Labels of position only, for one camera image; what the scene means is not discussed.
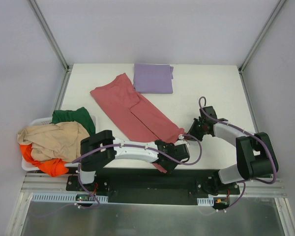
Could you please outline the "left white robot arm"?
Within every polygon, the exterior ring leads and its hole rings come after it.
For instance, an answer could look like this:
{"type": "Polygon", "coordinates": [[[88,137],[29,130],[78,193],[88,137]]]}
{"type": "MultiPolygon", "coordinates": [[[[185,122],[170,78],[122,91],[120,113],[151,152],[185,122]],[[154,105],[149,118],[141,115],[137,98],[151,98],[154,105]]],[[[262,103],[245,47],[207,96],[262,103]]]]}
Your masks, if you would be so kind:
{"type": "Polygon", "coordinates": [[[170,173],[178,164],[190,159],[185,143],[174,145],[162,140],[148,143],[115,138],[111,130],[96,133],[80,142],[80,163],[77,185],[83,191],[94,186],[95,174],[113,160],[138,160],[154,165],[162,173],[170,173]]]}

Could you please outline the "pink t shirt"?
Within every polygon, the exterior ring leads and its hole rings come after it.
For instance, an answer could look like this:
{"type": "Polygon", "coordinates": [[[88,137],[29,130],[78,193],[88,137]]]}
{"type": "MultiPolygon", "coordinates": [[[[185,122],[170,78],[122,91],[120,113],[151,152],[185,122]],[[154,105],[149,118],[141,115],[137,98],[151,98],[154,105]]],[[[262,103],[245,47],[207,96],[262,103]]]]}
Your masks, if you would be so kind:
{"type": "Polygon", "coordinates": [[[125,73],[107,85],[96,87],[90,94],[130,141],[175,143],[179,135],[185,133],[183,128],[136,92],[125,73]]]}

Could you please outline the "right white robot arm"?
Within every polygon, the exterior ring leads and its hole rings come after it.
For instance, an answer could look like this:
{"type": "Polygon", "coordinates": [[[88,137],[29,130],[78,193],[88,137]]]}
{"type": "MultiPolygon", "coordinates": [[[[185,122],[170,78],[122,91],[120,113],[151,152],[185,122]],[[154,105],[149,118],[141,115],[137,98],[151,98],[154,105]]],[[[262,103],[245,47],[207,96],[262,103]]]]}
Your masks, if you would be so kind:
{"type": "Polygon", "coordinates": [[[233,182],[251,179],[265,184],[276,182],[278,162],[268,134],[252,134],[226,119],[218,119],[212,106],[200,108],[200,116],[194,118],[188,134],[200,141],[205,135],[211,135],[236,148],[236,163],[219,170],[211,182],[215,193],[223,194],[233,182]]]}

